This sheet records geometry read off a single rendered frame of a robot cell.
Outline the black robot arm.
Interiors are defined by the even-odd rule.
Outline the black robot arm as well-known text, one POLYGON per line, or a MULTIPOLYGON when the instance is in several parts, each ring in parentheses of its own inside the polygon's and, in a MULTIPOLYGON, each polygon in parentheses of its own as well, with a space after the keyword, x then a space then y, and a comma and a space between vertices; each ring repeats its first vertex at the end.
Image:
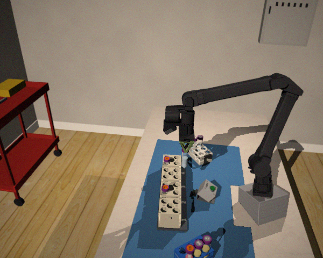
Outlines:
POLYGON ((193 107, 222 99, 261 91, 283 90, 260 146, 248 158, 249 169, 255 174, 252 195, 272 197, 271 157, 291 110, 303 90, 289 77, 274 73, 218 87, 187 91, 182 95, 183 105, 166 106, 163 131, 170 134, 179 127, 179 136, 187 136, 188 126, 194 123, 193 107), (181 119, 180 119, 181 114, 181 119), (185 125, 183 125, 185 124, 185 125))

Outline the white tube rack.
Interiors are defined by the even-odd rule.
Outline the white tube rack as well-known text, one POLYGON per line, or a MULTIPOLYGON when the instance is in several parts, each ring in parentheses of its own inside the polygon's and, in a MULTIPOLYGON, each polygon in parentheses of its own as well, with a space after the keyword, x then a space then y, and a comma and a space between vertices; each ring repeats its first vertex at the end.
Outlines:
POLYGON ((211 162, 213 156, 213 153, 207 147, 205 147, 203 144, 202 146, 197 146, 197 143, 196 148, 191 147, 188 154, 198 165, 211 162), (202 147, 205 148, 205 150, 202 147), (191 152, 191 149, 194 151, 194 153, 191 152), (197 149, 199 149, 199 151, 197 149), (210 153, 207 153, 206 151, 209 151, 210 153))

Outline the blue sample rack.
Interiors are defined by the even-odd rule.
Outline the blue sample rack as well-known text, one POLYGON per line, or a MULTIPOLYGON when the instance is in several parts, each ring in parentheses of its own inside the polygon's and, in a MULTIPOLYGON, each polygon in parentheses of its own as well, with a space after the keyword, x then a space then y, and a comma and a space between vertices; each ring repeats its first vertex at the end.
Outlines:
MULTIPOLYGON (((185 258, 185 254, 186 254, 185 247, 186 247, 186 245, 188 245, 189 243, 192 243, 192 245, 194 245, 194 241, 197 240, 197 239, 202 240, 202 236, 200 235, 200 236, 198 236, 198 237, 196 237, 196 238, 188 241, 187 243, 185 243, 185 244, 183 244, 183 245, 175 248, 174 249, 174 258, 185 258), (179 251, 180 248, 184 248, 184 249, 182 249, 182 250, 179 251)), ((209 255, 209 256, 206 257, 206 258, 213 258, 214 249, 211 246, 210 246, 209 252, 206 253, 206 252, 203 252, 203 250, 202 250, 200 257, 195 257, 193 255, 193 258, 204 258, 207 255, 209 255)))

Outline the blue bench mat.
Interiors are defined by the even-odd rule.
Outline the blue bench mat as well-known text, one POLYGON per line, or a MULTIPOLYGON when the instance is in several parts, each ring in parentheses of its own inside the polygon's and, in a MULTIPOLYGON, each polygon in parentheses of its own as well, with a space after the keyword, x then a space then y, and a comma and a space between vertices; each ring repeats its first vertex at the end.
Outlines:
POLYGON ((198 165, 188 155, 186 167, 187 232, 157 230, 163 154, 181 155, 179 141, 158 139, 122 258, 174 258, 174 249, 210 235, 213 258, 255 258, 251 227, 234 226, 231 185, 244 185, 240 149, 203 144, 212 161, 198 165), (191 196, 208 180, 217 186, 214 204, 191 196))

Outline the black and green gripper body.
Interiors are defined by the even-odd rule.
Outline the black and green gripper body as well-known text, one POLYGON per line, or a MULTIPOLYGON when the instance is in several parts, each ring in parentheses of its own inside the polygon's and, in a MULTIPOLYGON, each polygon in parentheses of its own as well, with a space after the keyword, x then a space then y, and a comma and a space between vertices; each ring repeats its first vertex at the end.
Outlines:
POLYGON ((189 141, 194 141, 195 140, 194 123, 191 124, 191 125, 186 124, 186 126, 188 126, 187 136, 179 136, 179 141, 180 142, 189 142, 189 141))

